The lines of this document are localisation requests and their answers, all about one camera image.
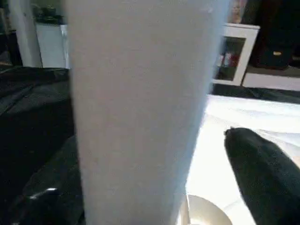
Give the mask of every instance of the black speaker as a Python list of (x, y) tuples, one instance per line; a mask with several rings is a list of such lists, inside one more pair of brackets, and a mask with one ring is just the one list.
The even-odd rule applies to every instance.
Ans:
[(255, 24), (261, 29), (251, 64), (270, 69), (287, 68), (300, 38), (300, 0), (263, 0)]

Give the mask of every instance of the glass cabinet door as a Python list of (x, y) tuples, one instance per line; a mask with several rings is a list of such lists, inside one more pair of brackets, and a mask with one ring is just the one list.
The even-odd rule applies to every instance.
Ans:
[(224, 44), (217, 60), (215, 79), (233, 81), (246, 39), (240, 37), (224, 38)]

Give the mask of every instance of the white sheet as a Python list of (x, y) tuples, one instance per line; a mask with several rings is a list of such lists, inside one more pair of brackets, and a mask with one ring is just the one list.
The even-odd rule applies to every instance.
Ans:
[(220, 207), (233, 225), (253, 225), (224, 149), (230, 127), (250, 128), (300, 162), (300, 105), (210, 96), (187, 181), (187, 193)]

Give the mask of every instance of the white surface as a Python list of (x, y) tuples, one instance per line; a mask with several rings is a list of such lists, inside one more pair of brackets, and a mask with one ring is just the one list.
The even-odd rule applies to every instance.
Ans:
[(9, 0), (8, 4), (23, 66), (42, 67), (30, 0)]
[(254, 30), (259, 30), (260, 29), (260, 26), (250, 25), (250, 24), (228, 23), (227, 22), (225, 25), (227, 27), (247, 28), (247, 29), (254, 29)]
[(65, 36), (59, 25), (36, 24), (37, 38), (44, 68), (66, 68)]
[(191, 224), (232, 225), (228, 216), (220, 208), (204, 198), (188, 195), (188, 206)]
[(227, 0), (67, 0), (89, 225), (173, 225)]
[(297, 161), (300, 128), (295, 124), (300, 124), (300, 105), (210, 96), (187, 181), (188, 194), (216, 204), (233, 225), (254, 225), (227, 159), (224, 132), (230, 127), (251, 128)]
[(300, 91), (300, 77), (246, 73), (244, 87)]
[(71, 63), (70, 63), (70, 56), (69, 56), (69, 38), (68, 38), (68, 26), (67, 25), (61, 25), (61, 34), (62, 34), (62, 46), (64, 51), (64, 58), (65, 58), (65, 68), (70, 69)]
[(214, 83), (227, 84), (227, 85), (236, 85), (240, 86), (242, 79), (244, 77), (249, 58), (256, 40), (256, 36), (258, 34), (258, 28), (254, 29), (250, 27), (239, 26), (237, 24), (228, 23), (228, 25), (224, 26), (224, 36), (225, 37), (233, 37), (233, 38), (245, 38), (245, 43), (240, 53), (240, 59), (238, 66), (236, 68), (233, 81), (227, 80), (219, 80), (214, 79)]

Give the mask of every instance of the white cylinder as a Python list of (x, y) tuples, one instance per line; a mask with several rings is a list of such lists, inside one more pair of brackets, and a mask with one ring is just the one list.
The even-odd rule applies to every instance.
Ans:
[(67, 0), (89, 225), (173, 225), (228, 0)]

